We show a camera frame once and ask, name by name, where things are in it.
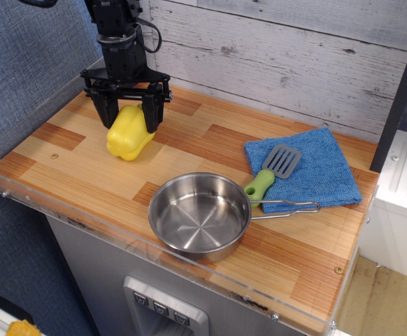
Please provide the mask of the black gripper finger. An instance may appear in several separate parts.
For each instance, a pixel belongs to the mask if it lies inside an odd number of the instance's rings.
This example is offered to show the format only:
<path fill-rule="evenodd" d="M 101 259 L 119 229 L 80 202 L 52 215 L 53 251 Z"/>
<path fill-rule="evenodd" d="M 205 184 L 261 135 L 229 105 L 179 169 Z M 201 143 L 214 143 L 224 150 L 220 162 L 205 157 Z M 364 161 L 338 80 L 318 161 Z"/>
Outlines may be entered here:
<path fill-rule="evenodd" d="M 158 94 L 146 94 L 142 98 L 142 109 L 147 131 L 153 134 L 163 121 L 164 102 Z"/>
<path fill-rule="evenodd" d="M 96 90 L 90 91 L 90 97 L 103 126 L 110 129 L 119 113 L 117 98 L 111 94 Z"/>

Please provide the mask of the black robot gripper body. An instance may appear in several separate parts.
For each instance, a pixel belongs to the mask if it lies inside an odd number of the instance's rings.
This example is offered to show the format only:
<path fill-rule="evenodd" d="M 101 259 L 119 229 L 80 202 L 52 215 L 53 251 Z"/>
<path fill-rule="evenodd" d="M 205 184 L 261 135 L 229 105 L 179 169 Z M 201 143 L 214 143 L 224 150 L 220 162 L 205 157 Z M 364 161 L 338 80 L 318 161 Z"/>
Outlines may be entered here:
<path fill-rule="evenodd" d="M 89 97 L 143 100 L 152 95 L 157 104 L 172 100 L 171 77 L 150 69 L 146 55 L 156 53 L 145 45 L 140 24 L 128 24 L 120 31 L 100 28 L 104 68 L 84 69 L 80 76 Z"/>

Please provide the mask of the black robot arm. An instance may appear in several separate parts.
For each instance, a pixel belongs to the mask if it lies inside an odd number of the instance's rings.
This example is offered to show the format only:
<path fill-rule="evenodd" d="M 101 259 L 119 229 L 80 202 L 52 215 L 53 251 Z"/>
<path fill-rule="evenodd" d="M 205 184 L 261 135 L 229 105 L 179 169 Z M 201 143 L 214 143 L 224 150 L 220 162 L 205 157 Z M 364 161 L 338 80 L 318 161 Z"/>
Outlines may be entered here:
<path fill-rule="evenodd" d="M 146 54 L 157 53 L 157 47 L 145 45 L 142 26 L 157 27 L 139 17 L 139 1 L 86 1 L 91 21 L 97 26 L 105 67 L 84 69 L 85 94 L 91 98 L 103 123 L 110 128 L 118 115 L 120 99 L 140 101 L 148 133 L 157 131 L 163 121 L 164 104 L 172 100 L 170 75 L 151 69 Z"/>

